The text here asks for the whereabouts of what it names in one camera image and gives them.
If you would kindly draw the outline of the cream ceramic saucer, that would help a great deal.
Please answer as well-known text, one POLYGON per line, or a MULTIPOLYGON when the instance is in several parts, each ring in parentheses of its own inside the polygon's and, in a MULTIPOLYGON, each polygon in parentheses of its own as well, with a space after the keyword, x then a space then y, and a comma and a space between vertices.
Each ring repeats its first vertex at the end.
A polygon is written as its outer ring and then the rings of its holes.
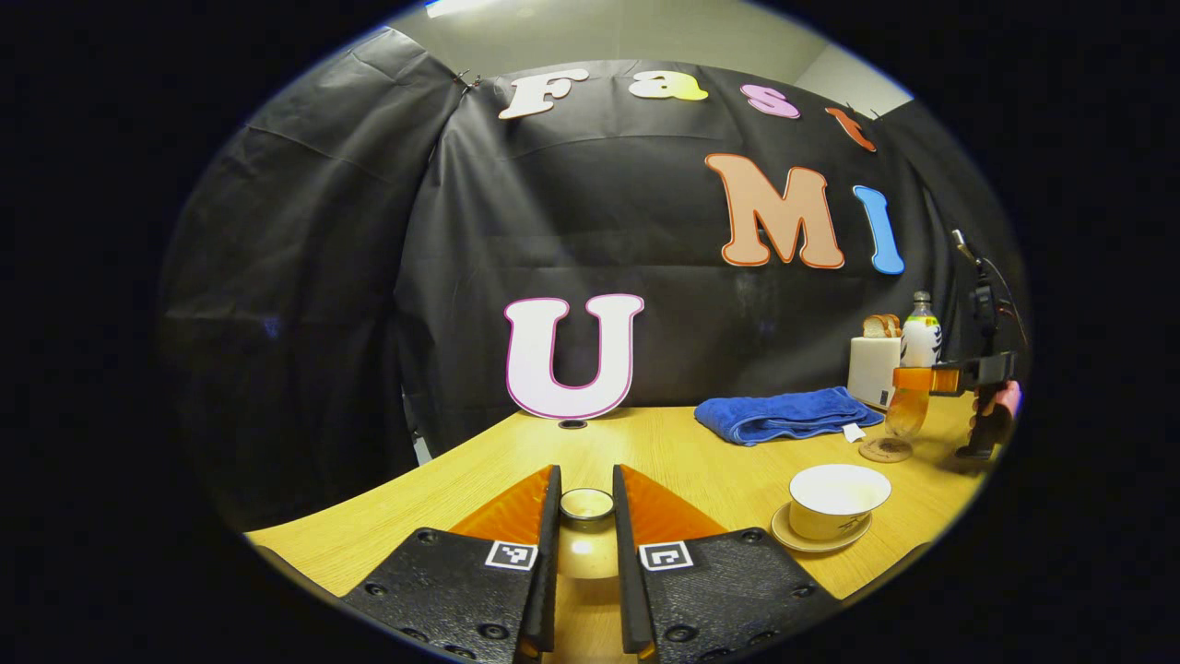
POLYGON ((784 507, 778 509, 771 520, 771 533, 779 543, 781 543, 781 545, 794 551, 802 551, 802 553, 831 553, 831 551, 838 551, 843 547, 847 547, 867 534, 868 530, 871 530, 871 525, 873 524, 873 515, 868 513, 866 517, 859 518, 859 520, 847 530, 839 532, 835 538, 809 539, 796 534, 796 531, 793 530, 791 525, 793 509, 793 502, 785 504, 784 507))

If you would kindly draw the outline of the white toaster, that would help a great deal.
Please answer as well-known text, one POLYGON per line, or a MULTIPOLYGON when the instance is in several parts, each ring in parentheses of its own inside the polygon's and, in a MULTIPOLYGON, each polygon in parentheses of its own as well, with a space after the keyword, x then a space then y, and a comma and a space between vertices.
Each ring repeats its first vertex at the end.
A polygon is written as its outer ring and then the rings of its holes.
POLYGON ((850 340, 846 388, 870 408, 889 410, 894 395, 893 372, 902 364, 902 337, 850 340))

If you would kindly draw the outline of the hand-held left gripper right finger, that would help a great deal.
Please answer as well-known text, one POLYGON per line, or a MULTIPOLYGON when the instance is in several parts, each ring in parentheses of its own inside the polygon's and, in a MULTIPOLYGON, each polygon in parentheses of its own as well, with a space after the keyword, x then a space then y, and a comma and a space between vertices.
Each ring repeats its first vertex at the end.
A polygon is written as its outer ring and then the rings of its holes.
POLYGON ((738 663, 843 609, 762 527, 726 530, 624 464, 612 497, 622 646, 641 663, 738 663))

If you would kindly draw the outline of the cream teacup lid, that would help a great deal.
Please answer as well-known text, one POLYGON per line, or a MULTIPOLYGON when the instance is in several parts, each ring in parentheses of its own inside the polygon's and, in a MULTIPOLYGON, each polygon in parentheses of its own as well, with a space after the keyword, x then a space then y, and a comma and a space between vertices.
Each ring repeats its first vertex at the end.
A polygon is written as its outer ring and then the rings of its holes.
POLYGON ((568 489, 558 500, 558 572, 598 580, 620 574, 614 497, 601 489, 568 489))

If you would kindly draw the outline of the labelled plastic water bottle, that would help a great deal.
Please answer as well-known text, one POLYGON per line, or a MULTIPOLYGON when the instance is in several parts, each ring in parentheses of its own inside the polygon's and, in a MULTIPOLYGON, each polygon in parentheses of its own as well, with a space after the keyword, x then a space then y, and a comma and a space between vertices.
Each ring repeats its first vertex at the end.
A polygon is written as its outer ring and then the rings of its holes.
POLYGON ((894 373, 894 394, 884 425, 890 438, 909 442, 926 420, 930 405, 930 384, 917 379, 930 379, 927 369, 940 356, 940 322, 932 310, 932 297, 926 290, 914 292, 914 308, 902 328, 902 360, 894 373))

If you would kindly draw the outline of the black backdrop cloth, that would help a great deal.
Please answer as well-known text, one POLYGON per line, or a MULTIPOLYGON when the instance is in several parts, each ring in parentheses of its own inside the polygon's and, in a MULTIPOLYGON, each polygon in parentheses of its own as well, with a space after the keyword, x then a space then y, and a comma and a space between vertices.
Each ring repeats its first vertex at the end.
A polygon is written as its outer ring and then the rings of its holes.
POLYGON ((160 272, 160 359, 194 464, 240 532, 310 517, 517 410, 514 300, 564 300, 557 381, 598 374, 598 295, 632 321, 634 407, 841 384, 868 314, 927 291, 940 357, 979 356, 976 268, 1032 314, 1009 216, 919 101, 872 119, 807 88, 673 64, 700 101, 638 93, 662 63, 573 73, 504 119, 396 29, 350 42, 219 147, 160 272))

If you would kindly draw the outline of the blue folded towel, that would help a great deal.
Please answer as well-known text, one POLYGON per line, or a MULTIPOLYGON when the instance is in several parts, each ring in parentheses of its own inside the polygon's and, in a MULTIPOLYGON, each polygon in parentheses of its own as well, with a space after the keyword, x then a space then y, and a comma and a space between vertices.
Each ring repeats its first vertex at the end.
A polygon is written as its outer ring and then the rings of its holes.
POLYGON ((843 386, 771 397, 712 397, 697 405, 691 415, 721 440, 740 446, 780 438, 808 440, 841 433, 847 425, 865 428, 885 421, 879 410, 859 402, 843 386))

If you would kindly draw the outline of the cream ceramic teacup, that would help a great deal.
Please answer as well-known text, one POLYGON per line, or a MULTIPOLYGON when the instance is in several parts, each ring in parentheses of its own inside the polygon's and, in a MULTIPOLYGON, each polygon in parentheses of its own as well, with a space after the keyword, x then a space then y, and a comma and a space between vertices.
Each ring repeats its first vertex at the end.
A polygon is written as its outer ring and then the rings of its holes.
POLYGON ((856 464, 820 464, 800 471, 788 489, 788 525, 809 540, 848 535, 892 495, 889 478, 856 464))

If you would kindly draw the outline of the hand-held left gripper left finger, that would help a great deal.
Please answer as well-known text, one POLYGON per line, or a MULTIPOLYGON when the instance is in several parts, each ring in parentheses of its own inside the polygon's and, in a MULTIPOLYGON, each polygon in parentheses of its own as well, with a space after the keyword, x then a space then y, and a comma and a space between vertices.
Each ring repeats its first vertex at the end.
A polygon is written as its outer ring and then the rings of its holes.
POLYGON ((447 663, 539 663, 555 647, 560 467, 459 524, 418 527, 342 598, 447 663))

